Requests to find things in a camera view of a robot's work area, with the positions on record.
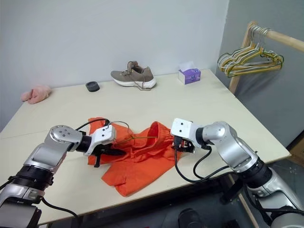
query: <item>white shoe sole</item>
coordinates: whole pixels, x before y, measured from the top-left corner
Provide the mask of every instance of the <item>white shoe sole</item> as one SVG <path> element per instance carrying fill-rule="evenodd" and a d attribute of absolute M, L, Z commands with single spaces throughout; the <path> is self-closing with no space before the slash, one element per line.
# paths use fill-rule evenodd
<path fill-rule="evenodd" d="M 117 84 L 119 84 L 119 85 L 121 85 L 121 86 L 128 86 L 128 87 L 130 87 L 130 86 L 138 86 L 138 85 L 142 86 L 142 84 L 143 84 L 143 82 L 121 82 L 121 81 L 118 81 L 118 80 L 116 80 L 116 79 L 114 79 L 114 78 L 113 78 L 113 80 L 114 80 Z M 155 78 L 153 78 L 153 79 L 152 79 L 151 81 L 149 81 L 149 82 L 144 82 L 143 87 L 144 87 L 145 89 L 151 89 L 153 86 L 155 86 L 155 84 L 156 84 L 156 80 L 155 80 Z"/>

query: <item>orange clothing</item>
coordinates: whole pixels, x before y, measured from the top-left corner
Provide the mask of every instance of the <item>orange clothing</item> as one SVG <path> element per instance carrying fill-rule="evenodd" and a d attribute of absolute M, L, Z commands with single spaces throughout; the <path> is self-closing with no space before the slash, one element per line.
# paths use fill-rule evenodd
<path fill-rule="evenodd" d="M 90 134 L 103 127 L 104 121 L 96 121 L 90 125 Z M 153 122 L 139 134 L 133 134 L 126 127 L 113 124 L 116 129 L 116 142 L 114 149 L 126 152 L 126 155 L 111 156 L 101 155 L 100 163 L 111 163 L 109 170 L 103 175 L 102 180 L 110 186 L 115 186 L 122 195 L 127 196 L 144 188 L 163 175 L 174 166 L 174 149 L 172 148 L 173 136 L 170 129 L 159 122 Z M 131 137 L 155 137 L 131 139 Z M 95 156 L 89 156 L 88 164 L 94 165 Z"/>

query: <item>shoelace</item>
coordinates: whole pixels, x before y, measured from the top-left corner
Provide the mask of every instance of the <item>shoelace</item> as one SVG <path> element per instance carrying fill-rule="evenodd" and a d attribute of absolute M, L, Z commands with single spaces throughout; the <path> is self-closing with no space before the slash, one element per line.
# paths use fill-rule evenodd
<path fill-rule="evenodd" d="M 122 75 L 123 76 L 129 76 L 131 78 L 131 80 L 136 84 L 136 85 L 133 85 L 133 87 L 136 87 L 141 91 L 150 91 L 151 90 L 150 88 L 144 88 L 143 87 L 143 84 L 146 82 L 144 75 L 142 75 L 143 76 L 142 86 L 135 82 L 135 80 L 132 78 L 131 73 L 129 71 L 127 71 L 127 70 L 123 71 Z"/>

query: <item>white wall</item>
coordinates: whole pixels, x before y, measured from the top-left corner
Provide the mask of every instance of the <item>white wall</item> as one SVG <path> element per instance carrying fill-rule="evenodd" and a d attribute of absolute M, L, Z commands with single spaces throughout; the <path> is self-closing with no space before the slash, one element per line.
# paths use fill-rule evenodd
<path fill-rule="evenodd" d="M 111 80 L 129 60 L 155 75 L 187 60 L 215 72 L 227 9 L 228 0 L 2 0 L 1 129 L 36 84 Z"/>

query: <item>pink cloth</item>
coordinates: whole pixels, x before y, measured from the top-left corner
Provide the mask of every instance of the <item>pink cloth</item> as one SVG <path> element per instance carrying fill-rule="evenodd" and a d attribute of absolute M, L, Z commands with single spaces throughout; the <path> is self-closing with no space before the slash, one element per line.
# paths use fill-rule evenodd
<path fill-rule="evenodd" d="M 29 104 L 35 104 L 48 98 L 50 92 L 50 87 L 46 85 L 37 85 L 30 92 L 23 93 L 21 95 L 21 100 L 23 102 L 28 101 Z"/>

